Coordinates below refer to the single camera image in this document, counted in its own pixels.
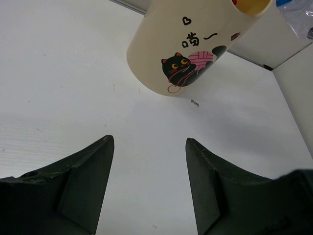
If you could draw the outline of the light-blue label bottle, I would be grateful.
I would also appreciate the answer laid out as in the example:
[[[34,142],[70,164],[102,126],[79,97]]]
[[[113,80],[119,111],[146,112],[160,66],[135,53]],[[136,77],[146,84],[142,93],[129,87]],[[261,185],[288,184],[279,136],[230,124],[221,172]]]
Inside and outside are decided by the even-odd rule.
[[[277,0],[276,7],[298,38],[313,42],[313,0]]]

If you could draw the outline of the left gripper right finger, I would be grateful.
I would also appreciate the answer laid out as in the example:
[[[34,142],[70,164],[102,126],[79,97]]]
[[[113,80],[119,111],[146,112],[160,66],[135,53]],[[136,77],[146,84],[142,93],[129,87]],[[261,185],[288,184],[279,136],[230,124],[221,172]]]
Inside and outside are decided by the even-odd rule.
[[[192,138],[185,152],[198,234],[312,234],[312,170],[269,179],[222,159]]]

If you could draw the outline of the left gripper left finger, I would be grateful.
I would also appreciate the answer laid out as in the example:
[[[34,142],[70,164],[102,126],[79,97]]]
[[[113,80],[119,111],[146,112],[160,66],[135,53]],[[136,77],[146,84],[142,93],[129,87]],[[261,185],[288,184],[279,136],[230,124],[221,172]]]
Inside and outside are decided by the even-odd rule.
[[[45,167],[0,181],[3,235],[96,233],[114,154],[106,135]]]

